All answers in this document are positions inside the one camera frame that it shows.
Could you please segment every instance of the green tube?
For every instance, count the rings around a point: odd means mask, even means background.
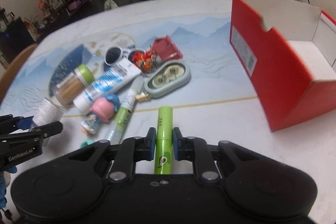
[[[169,106],[159,108],[156,133],[154,174],[167,175],[171,173],[172,161],[172,131],[173,109]]]

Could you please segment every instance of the black cabinet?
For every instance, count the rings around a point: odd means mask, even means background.
[[[0,32],[0,51],[10,64],[26,47],[35,43],[21,18],[14,20],[5,32]]]

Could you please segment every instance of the black clamp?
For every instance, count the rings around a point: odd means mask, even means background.
[[[309,175],[230,141],[207,145],[174,128],[175,159],[192,162],[193,174],[137,174],[137,162],[154,158],[155,135],[150,128],[121,145],[100,140],[27,170],[12,183],[13,202],[27,223],[104,223],[111,215],[116,223],[313,223]],[[171,212],[163,219],[158,200]]]
[[[30,128],[33,117],[0,117],[0,172],[42,154],[42,141],[62,132],[61,122],[33,128],[29,132],[10,134]]]

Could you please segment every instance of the box label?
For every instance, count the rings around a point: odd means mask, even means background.
[[[248,74],[252,76],[257,58],[237,29],[232,26],[231,44],[243,62]]]

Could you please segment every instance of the table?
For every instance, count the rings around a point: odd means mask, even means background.
[[[157,108],[171,105],[174,108],[173,125],[179,127],[184,136],[201,137],[208,144],[230,140],[307,172],[318,186],[310,217],[317,223],[332,224],[336,221],[336,111],[291,128],[270,132],[253,86],[229,45],[231,2],[145,1],[66,26],[46,37],[30,57],[5,98],[0,115],[34,114],[37,103],[29,105],[26,100],[29,96],[32,98],[32,93],[28,92],[29,79],[25,82],[25,90],[21,90],[19,85],[20,77],[28,77],[29,72],[37,70],[39,73],[39,77],[31,81],[36,87],[35,90],[31,88],[37,94],[35,100],[41,100],[40,97],[48,93],[48,89],[42,86],[45,85],[41,80],[44,72],[38,68],[36,60],[44,66],[46,75],[50,75],[52,71],[47,71],[48,67],[53,70],[60,56],[66,55],[67,50],[71,51],[79,43],[87,48],[98,47],[93,49],[97,55],[93,54],[91,59],[101,61],[99,53],[113,43],[145,46],[153,37],[169,34],[191,66],[191,82],[166,97],[137,104],[124,138],[145,136],[149,127],[157,125]],[[75,109],[66,110],[61,120],[63,132],[50,139],[42,156],[19,165],[19,172],[76,150],[85,139],[80,132],[83,119]],[[95,140],[104,136],[107,126],[101,129]],[[174,173],[192,171],[188,162],[174,162],[172,168]],[[153,162],[140,162],[136,170],[152,173]],[[7,199],[7,207],[14,211],[9,195]]]

